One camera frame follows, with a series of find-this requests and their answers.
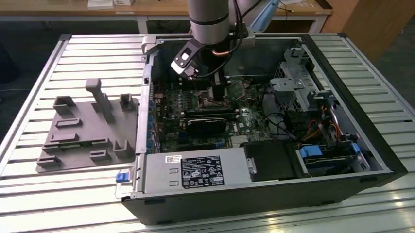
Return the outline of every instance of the wooden cabinet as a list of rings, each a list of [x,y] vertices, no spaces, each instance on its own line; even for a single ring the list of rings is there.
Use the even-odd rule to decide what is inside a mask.
[[[322,33],[346,33],[375,62],[415,14],[415,0],[327,0],[334,8]]]

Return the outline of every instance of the barcode sticker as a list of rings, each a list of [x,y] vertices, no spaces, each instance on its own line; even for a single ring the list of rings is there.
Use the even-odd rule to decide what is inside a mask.
[[[165,163],[179,163],[181,160],[181,155],[169,155],[165,157]]]
[[[133,11],[116,11],[115,12],[116,14],[119,14],[119,15],[133,15]]]

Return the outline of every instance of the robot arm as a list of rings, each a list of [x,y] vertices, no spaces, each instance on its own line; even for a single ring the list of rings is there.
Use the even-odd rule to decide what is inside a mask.
[[[279,0],[187,0],[194,39],[175,56],[171,67],[188,79],[211,79],[215,101],[224,96],[223,67],[244,38],[254,38],[254,32],[268,27],[278,3]],[[199,74],[196,55],[208,67],[207,74]]]
[[[199,73],[192,59],[206,47],[216,56],[231,56],[230,41],[228,46],[224,45],[224,41],[230,39],[231,28],[235,29],[236,36],[238,27],[244,27],[239,25],[239,17],[242,16],[240,21],[244,21],[254,32],[262,33],[270,25],[278,3],[279,0],[187,0],[194,39],[183,47],[171,64],[177,74],[192,78]],[[216,52],[216,49],[223,47],[228,47],[228,50]]]

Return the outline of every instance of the blue tab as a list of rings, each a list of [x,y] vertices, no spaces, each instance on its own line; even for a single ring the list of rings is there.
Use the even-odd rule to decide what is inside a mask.
[[[307,157],[307,151],[303,148],[300,149],[300,157],[302,158]]]
[[[129,182],[129,172],[119,173],[115,177],[117,183]]]
[[[356,143],[352,144],[352,149],[354,149],[356,154],[360,152],[360,147]]]
[[[300,149],[300,156],[302,158],[308,157],[308,156],[322,156],[322,150],[319,146],[304,146]]]

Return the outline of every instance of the metal slotted table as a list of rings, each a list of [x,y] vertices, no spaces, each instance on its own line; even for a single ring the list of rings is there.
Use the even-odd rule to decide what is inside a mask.
[[[63,37],[0,146],[0,232],[386,232],[415,227],[415,114],[347,38],[312,35],[410,173],[342,203],[144,226],[115,196],[115,175],[131,164],[36,173],[56,96],[91,101],[85,79],[111,99],[140,97],[143,35]],[[316,74],[324,88],[328,85]]]

